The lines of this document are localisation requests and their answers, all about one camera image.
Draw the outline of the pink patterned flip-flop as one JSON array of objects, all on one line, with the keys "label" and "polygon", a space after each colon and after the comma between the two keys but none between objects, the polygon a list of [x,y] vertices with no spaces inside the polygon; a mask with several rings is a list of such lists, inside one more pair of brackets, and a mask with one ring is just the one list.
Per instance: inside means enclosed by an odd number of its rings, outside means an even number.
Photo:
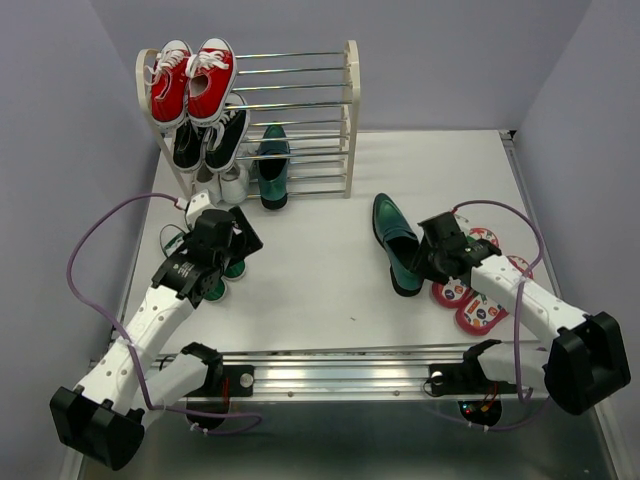
[{"label": "pink patterned flip-flop", "polygon": [[[467,238],[487,240],[499,247],[498,237],[484,227],[471,228],[467,233]],[[529,267],[528,262],[517,255],[508,255],[507,258],[520,272],[524,272]],[[475,336],[486,335],[509,315],[499,303],[471,289],[460,280],[454,280],[453,291],[456,294],[455,299],[462,302],[458,304],[456,309],[455,320],[466,333]]]},{"label": "pink patterned flip-flop", "polygon": [[[469,241],[473,241],[471,224],[458,214],[454,215],[459,227]],[[475,291],[458,279],[450,279],[445,285],[431,284],[431,297],[440,306],[447,309],[458,309],[475,295]]]}]

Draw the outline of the teal leather loafer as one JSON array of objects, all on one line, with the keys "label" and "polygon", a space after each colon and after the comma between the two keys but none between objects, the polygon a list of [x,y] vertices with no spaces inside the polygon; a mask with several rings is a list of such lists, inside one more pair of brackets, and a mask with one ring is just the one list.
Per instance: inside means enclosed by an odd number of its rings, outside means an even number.
[{"label": "teal leather loafer", "polygon": [[269,126],[262,138],[257,155],[257,180],[262,205],[268,210],[279,210],[288,201],[287,175],[290,147],[281,125]]},{"label": "teal leather loafer", "polygon": [[378,193],[372,204],[372,230],[389,260],[391,284],[396,294],[413,297],[424,280],[410,270],[419,240],[405,216],[385,193]]}]

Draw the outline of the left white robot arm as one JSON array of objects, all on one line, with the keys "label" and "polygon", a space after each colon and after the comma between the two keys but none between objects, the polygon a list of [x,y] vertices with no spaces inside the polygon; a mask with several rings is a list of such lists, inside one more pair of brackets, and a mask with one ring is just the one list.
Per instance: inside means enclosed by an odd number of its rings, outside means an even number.
[{"label": "left white robot arm", "polygon": [[193,392],[230,393],[223,357],[192,342],[154,375],[148,373],[160,351],[213,290],[225,271],[263,246],[239,207],[206,209],[182,245],[153,275],[128,325],[74,388],[59,388],[49,406],[60,441],[118,471],[139,450],[148,426],[162,413],[186,414],[193,428],[212,433],[209,419],[231,412],[186,411],[178,402]]}]

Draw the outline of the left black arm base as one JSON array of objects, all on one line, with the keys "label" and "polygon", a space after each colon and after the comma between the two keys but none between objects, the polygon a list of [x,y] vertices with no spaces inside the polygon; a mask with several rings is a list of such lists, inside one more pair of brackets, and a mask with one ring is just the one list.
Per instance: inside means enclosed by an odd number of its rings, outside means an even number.
[{"label": "left black arm base", "polygon": [[[253,396],[254,371],[252,365],[227,365],[212,380],[187,396],[186,408],[205,413],[229,414],[231,400]],[[231,427],[231,421],[223,418],[204,418],[187,415],[186,420],[195,430],[222,434]]]}]

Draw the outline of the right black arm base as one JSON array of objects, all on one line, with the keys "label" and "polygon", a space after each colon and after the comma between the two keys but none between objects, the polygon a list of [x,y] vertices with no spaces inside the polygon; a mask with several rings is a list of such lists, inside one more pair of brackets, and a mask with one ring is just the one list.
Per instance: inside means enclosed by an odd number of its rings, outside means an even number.
[{"label": "right black arm base", "polygon": [[422,389],[433,398],[455,398],[463,420],[490,428],[501,419],[504,386],[504,382],[488,380],[478,367],[460,362],[428,365]]}]

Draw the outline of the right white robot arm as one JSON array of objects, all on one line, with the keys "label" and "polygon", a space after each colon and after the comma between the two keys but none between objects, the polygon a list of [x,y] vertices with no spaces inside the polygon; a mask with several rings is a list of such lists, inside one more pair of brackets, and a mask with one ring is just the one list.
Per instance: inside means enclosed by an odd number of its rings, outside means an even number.
[{"label": "right white robot arm", "polygon": [[591,315],[557,298],[489,241],[469,241],[451,212],[419,225],[415,273],[440,284],[461,281],[496,301],[540,343],[529,350],[499,340],[474,345],[461,361],[433,366],[432,395],[481,394],[492,386],[513,393],[522,386],[580,415],[630,383],[622,332],[611,315]]}]

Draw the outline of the left green canvas sneaker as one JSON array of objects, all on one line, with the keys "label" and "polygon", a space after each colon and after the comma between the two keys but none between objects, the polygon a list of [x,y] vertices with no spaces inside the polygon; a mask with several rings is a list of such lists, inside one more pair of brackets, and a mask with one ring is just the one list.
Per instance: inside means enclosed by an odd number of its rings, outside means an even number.
[{"label": "left green canvas sneaker", "polygon": [[[167,224],[163,226],[159,232],[161,253],[165,257],[169,257],[184,243],[185,235],[186,231],[178,225]],[[204,295],[204,299],[211,303],[220,302],[224,298],[226,291],[227,285],[224,280],[220,278],[217,285]]]}]

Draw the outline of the green canvas sneaker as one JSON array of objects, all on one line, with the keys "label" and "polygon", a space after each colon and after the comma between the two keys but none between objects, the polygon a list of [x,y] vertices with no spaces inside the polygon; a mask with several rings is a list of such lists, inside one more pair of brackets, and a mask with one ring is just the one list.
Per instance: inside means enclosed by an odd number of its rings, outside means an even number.
[{"label": "green canvas sneaker", "polygon": [[[178,225],[167,224],[163,226],[159,232],[161,253],[165,257],[169,257],[184,243],[185,235],[186,231]],[[220,302],[224,298],[226,291],[227,285],[224,280],[220,278],[217,285],[204,295],[204,299],[211,303]]]},{"label": "green canvas sneaker", "polygon": [[246,269],[246,262],[241,260],[233,265],[229,265],[224,271],[222,277],[227,281],[239,281],[245,276]]}]

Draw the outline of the right green canvas sneaker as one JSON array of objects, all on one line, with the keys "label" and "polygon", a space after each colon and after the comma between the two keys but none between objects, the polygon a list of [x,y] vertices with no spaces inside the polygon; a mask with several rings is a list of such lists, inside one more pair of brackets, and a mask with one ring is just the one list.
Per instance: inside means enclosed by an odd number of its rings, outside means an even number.
[{"label": "right green canvas sneaker", "polygon": [[246,269],[246,262],[241,260],[233,265],[229,265],[224,271],[222,277],[227,281],[239,281],[245,276]]}]

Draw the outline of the right white sneaker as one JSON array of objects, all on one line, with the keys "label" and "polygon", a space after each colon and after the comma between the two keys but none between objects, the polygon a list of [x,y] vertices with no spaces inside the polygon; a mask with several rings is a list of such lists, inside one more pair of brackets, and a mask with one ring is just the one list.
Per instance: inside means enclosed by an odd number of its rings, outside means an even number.
[{"label": "right white sneaker", "polygon": [[232,166],[220,175],[222,200],[230,205],[242,203],[248,197],[249,183],[249,171],[234,160]]}]

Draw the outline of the left white sneaker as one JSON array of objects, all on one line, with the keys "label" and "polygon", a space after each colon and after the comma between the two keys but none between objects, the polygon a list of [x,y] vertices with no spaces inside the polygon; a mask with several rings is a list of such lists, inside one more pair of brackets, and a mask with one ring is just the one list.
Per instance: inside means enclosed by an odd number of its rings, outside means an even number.
[{"label": "left white sneaker", "polygon": [[206,191],[214,206],[218,205],[222,200],[219,176],[212,173],[205,164],[195,174],[193,187],[195,194]]}]

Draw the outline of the right black canvas sneaker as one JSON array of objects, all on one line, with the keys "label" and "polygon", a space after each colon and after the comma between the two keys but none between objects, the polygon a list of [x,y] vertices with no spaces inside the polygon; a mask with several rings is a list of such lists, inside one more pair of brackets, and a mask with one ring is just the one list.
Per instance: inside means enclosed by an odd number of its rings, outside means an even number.
[{"label": "right black canvas sneaker", "polygon": [[244,108],[245,99],[230,93],[224,110],[215,125],[208,128],[202,140],[204,163],[213,173],[223,173],[232,168],[235,156],[250,123],[250,112]]}]

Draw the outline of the red canvas sneaker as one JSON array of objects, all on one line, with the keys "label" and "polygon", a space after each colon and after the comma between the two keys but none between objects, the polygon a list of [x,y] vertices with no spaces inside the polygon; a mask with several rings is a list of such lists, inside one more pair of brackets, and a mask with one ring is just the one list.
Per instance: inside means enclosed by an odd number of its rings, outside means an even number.
[{"label": "red canvas sneaker", "polygon": [[237,75],[237,61],[222,38],[206,40],[186,64],[187,113],[191,122],[208,127],[218,121]]},{"label": "red canvas sneaker", "polygon": [[186,66],[190,56],[186,42],[171,40],[156,54],[154,65],[148,67],[151,116],[161,131],[177,128],[185,120]]}]

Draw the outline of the left red canvas sneaker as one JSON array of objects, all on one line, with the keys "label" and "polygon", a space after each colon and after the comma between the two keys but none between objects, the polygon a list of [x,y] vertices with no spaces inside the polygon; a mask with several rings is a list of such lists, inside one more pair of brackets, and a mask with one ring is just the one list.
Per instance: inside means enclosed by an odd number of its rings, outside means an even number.
[{"label": "left red canvas sneaker", "polygon": [[154,65],[148,67],[151,116],[161,131],[177,128],[185,120],[186,66],[190,56],[186,42],[171,40],[156,54]]}]

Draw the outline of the aluminium mounting rail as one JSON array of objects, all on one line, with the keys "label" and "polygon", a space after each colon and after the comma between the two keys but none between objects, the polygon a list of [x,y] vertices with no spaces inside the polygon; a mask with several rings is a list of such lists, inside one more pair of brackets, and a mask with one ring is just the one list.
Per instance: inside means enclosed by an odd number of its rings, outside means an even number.
[{"label": "aluminium mounting rail", "polygon": [[456,363],[428,352],[311,353],[296,355],[228,355],[192,343],[137,374],[127,347],[117,345],[77,384],[97,403],[111,401],[125,412],[144,407],[146,387],[152,404],[166,407],[201,388],[227,365],[252,365],[254,402],[420,400],[428,365]]}]

